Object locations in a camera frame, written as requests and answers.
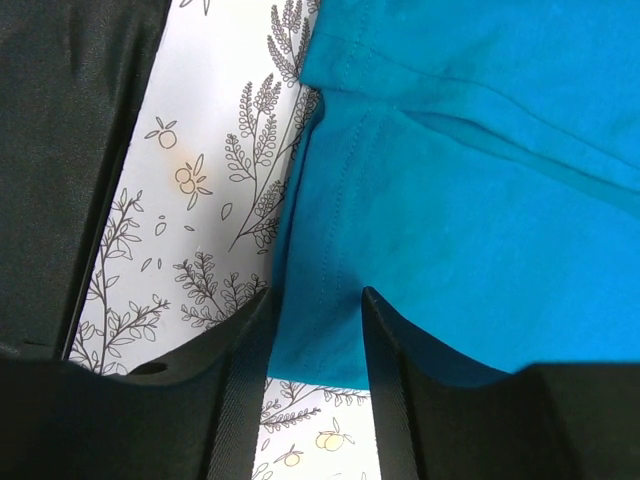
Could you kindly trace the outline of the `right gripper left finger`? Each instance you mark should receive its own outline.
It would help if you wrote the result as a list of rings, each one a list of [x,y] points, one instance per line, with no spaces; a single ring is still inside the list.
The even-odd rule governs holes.
[[[5,479],[248,479],[266,370],[272,298],[125,376],[70,362],[1,363]]]

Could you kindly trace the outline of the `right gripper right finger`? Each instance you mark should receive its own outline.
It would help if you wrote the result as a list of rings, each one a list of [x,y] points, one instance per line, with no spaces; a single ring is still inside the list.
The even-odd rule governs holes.
[[[637,364],[509,374],[418,328],[373,288],[361,306],[383,478],[638,477]]]

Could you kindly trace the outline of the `blue t shirt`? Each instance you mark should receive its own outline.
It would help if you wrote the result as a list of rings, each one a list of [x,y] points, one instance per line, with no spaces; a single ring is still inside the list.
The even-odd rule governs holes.
[[[639,5],[325,1],[269,373],[368,385],[361,293],[460,352],[639,358]]]

